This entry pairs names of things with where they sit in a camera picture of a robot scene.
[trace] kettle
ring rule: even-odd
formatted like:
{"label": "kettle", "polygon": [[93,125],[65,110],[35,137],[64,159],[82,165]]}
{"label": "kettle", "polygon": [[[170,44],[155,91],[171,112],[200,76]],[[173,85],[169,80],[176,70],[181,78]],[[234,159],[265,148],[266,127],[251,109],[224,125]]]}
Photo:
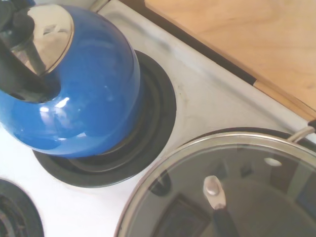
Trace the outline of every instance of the kettle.
{"label": "kettle", "polygon": [[35,151],[101,154],[129,135],[143,101],[124,35],[75,6],[0,1],[0,123]]}

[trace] stainless steel pot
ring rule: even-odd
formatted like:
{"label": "stainless steel pot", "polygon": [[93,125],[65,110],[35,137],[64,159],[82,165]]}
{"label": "stainless steel pot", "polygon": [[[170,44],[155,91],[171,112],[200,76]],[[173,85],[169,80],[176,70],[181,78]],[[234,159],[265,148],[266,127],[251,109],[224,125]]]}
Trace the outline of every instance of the stainless steel pot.
{"label": "stainless steel pot", "polygon": [[316,153],[296,143],[310,125],[287,140],[226,132],[179,147],[139,182],[116,237],[316,236]]}

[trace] stove burner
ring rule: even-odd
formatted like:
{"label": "stove burner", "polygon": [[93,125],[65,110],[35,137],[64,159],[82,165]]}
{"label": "stove burner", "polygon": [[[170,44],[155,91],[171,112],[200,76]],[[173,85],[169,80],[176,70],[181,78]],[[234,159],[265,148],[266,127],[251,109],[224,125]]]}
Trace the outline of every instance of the stove burner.
{"label": "stove burner", "polygon": [[40,216],[29,197],[0,180],[0,237],[44,237]]}
{"label": "stove burner", "polygon": [[134,130],[114,148],[97,156],[65,159],[34,151],[41,165],[55,178],[85,188],[113,185],[141,172],[164,148],[175,122],[174,90],[155,60],[138,51],[136,54],[145,98]]}

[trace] kettle lid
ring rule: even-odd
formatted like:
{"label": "kettle lid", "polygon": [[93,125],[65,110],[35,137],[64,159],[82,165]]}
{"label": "kettle lid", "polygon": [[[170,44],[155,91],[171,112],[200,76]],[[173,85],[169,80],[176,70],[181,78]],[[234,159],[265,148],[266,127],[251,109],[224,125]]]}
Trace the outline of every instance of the kettle lid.
{"label": "kettle lid", "polygon": [[[74,35],[74,22],[69,12],[59,5],[38,5],[15,12],[8,1],[1,3],[0,39],[15,54],[15,56],[38,76],[51,72],[66,55]],[[26,17],[28,31],[24,40],[6,40],[12,27],[25,25]]]}

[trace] wooden countertop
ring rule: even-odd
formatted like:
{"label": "wooden countertop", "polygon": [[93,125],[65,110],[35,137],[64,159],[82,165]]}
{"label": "wooden countertop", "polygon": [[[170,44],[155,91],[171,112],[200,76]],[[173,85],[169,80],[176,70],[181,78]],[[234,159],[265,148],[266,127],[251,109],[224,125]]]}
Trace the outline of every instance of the wooden countertop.
{"label": "wooden countertop", "polygon": [[316,1],[145,3],[253,75],[255,87],[305,119],[316,118]]}

